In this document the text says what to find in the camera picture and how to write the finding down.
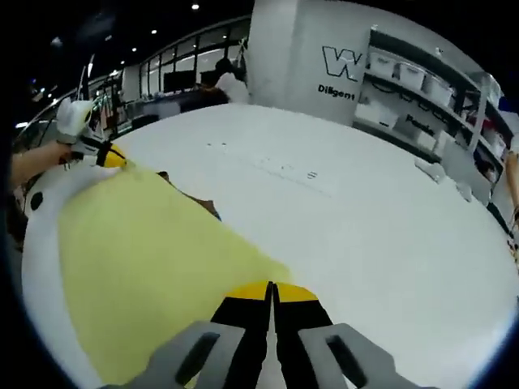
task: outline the round white table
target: round white table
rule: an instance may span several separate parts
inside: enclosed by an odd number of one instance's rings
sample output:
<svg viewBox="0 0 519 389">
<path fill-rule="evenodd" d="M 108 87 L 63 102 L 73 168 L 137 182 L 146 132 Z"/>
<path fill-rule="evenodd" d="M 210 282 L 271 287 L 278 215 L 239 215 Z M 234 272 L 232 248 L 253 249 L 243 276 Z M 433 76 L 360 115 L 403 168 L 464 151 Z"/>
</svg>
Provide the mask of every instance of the round white table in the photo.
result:
<svg viewBox="0 0 519 389">
<path fill-rule="evenodd" d="M 288 265 L 333 322 L 391 353 L 397 372 L 418 385 L 467 386 L 512 324 L 519 278 L 499 225 L 392 144 L 251 105 L 185 113 L 116 143 L 138 164 L 166 170 L 180 190 L 214 200 L 223 222 Z M 44 196 L 62 193 L 64 202 L 107 174 L 85 170 L 62 174 Z M 25 243 L 24 300 L 65 371 L 94 387 L 99 378 L 75 339 L 58 259 L 42 254 L 54 250 L 41 247 L 57 232 L 39 212 Z"/>
</svg>

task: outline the black ceiling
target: black ceiling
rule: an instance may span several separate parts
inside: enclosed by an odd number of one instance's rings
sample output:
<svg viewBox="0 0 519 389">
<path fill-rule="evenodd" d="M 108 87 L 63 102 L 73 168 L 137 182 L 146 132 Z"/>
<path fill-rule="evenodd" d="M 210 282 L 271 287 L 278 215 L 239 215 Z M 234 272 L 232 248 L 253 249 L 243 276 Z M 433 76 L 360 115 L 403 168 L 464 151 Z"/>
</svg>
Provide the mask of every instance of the black ceiling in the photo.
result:
<svg viewBox="0 0 519 389">
<path fill-rule="evenodd" d="M 376 6 L 438 32 L 469 54 L 501 83 L 508 97 L 519 95 L 519 66 L 513 6 L 505 2 L 430 2 L 419 0 L 365 0 Z M 20 20 L 15 33 L 11 63 L 17 77 L 16 120 L 25 121 L 48 101 L 33 103 L 29 97 L 31 79 L 54 95 L 67 92 L 79 81 L 82 66 L 92 53 L 96 59 L 92 78 L 143 61 L 161 47 L 218 21 L 250 14 L 254 0 L 192 0 L 15 2 L 13 17 Z M 62 47 L 50 42 L 58 36 Z"/>
</svg>

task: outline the yellow towel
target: yellow towel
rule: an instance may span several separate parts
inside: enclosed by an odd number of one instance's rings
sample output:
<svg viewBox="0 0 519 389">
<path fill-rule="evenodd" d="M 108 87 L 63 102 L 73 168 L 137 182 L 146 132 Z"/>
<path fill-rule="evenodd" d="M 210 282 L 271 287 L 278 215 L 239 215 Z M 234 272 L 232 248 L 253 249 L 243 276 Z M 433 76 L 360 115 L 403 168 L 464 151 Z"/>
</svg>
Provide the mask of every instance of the yellow towel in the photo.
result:
<svg viewBox="0 0 519 389">
<path fill-rule="evenodd" d="M 288 269 L 129 163 L 76 195 L 59 218 L 63 288 L 84 351 L 106 383 L 145 369 L 152 352 L 225 293 Z"/>
</svg>

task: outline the white shirt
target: white shirt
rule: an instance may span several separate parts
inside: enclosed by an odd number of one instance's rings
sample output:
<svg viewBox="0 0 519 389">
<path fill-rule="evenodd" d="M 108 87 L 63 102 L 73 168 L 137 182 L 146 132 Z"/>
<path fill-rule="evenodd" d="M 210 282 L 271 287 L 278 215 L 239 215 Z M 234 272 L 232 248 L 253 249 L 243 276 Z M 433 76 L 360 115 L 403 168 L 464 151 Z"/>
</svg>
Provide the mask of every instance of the white shirt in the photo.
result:
<svg viewBox="0 0 519 389">
<path fill-rule="evenodd" d="M 512 144 L 510 146 L 510 152 L 517 155 L 519 154 L 519 135 L 515 135 L 512 138 Z M 513 172 L 516 176 L 516 182 L 519 183 L 519 169 Z M 494 194 L 492 195 L 492 202 L 499 209 L 501 216 L 506 222 L 507 226 L 512 229 L 514 225 L 513 219 L 513 203 L 510 190 L 508 188 L 508 182 L 506 178 L 506 170 L 503 171 L 497 184 L 495 185 Z"/>
<path fill-rule="evenodd" d="M 231 103 L 249 104 L 249 91 L 245 83 L 236 79 L 232 73 L 224 73 L 217 84 L 216 88 L 222 90 Z"/>
</svg>

